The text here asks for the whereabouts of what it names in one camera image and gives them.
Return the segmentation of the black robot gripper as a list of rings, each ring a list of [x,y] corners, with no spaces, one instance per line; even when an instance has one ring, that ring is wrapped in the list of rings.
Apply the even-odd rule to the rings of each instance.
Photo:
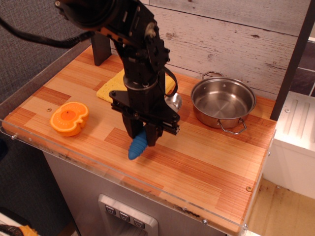
[[[134,139],[146,123],[146,136],[149,147],[153,147],[162,130],[176,135],[179,132],[180,116],[164,100],[165,81],[140,90],[113,90],[112,109],[123,115],[123,123],[128,135]]]

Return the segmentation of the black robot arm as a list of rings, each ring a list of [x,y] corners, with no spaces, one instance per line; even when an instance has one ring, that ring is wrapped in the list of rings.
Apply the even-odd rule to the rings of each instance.
[[[164,131],[177,134],[180,117],[165,102],[165,78],[174,74],[166,68],[169,50],[153,13],[138,0],[58,0],[55,5],[75,26],[114,42],[126,89],[109,96],[129,136],[135,138],[144,130],[152,147]]]

